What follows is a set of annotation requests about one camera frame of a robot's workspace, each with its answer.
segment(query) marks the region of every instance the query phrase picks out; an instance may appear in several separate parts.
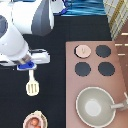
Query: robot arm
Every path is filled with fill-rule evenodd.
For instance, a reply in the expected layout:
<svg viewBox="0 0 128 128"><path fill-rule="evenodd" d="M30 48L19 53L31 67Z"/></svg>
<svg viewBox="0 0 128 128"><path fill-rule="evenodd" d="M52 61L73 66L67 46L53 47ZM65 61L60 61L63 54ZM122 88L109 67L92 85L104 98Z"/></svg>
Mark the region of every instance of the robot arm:
<svg viewBox="0 0 128 128"><path fill-rule="evenodd" d="M33 64L31 69L36 68L36 64L49 63L50 56L45 50L38 49L33 53L29 51L22 34L45 36L53 26L54 16L49 0L0 3L0 64L20 65L26 70L29 69L25 65L28 63Z"/></svg>

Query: brown bowl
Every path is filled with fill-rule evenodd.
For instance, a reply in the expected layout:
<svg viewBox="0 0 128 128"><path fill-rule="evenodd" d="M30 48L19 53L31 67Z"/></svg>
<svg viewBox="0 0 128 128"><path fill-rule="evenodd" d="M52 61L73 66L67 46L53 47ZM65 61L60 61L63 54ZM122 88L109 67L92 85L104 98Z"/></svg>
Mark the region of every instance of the brown bowl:
<svg viewBox="0 0 128 128"><path fill-rule="evenodd" d="M48 123L46 117L40 112L36 111L26 117L23 123L23 128L35 128L32 124L31 121L33 118L37 118L39 120L38 126L41 126L41 128L47 128Z"/></svg>

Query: wooden spatula handle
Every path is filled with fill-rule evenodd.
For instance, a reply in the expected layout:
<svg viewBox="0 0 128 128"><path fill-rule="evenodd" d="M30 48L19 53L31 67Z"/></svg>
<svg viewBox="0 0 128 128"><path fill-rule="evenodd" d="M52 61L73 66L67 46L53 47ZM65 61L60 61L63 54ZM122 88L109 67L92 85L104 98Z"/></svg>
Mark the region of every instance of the wooden spatula handle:
<svg viewBox="0 0 128 128"><path fill-rule="evenodd" d="M35 78L34 78L34 70L29 70L29 79L30 80L35 80Z"/></svg>

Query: pink countertop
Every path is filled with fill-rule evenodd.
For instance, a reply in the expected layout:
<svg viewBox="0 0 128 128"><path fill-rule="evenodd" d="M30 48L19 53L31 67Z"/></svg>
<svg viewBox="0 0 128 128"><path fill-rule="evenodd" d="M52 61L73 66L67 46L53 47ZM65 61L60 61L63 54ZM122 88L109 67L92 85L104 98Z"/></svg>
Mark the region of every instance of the pink countertop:
<svg viewBox="0 0 128 128"><path fill-rule="evenodd" d="M78 58L74 54L74 48L78 45L87 45L91 48L91 55L86 59ZM111 48L111 55L101 58L96 54L98 45L107 45ZM87 62L91 67L88 76L80 77L75 73L75 65L78 62ZM115 67L112 76L103 76L98 71L101 62L110 62ZM100 87L113 97L115 103L125 99L126 87L122 70L117 55L114 41L74 41L66 43L66 128L91 128L78 117L75 102L78 94L86 87ZM106 128L128 128L128 110L117 111L114 121Z"/></svg>

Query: spatula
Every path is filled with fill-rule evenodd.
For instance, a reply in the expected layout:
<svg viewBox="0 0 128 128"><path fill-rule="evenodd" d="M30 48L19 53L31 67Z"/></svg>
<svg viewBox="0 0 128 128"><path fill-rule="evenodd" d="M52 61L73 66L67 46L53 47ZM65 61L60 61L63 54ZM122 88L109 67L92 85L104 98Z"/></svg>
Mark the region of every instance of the spatula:
<svg viewBox="0 0 128 128"><path fill-rule="evenodd" d="M34 78L34 70L29 70L29 82L26 85L26 91L29 96L35 96L39 93L39 83Z"/></svg>

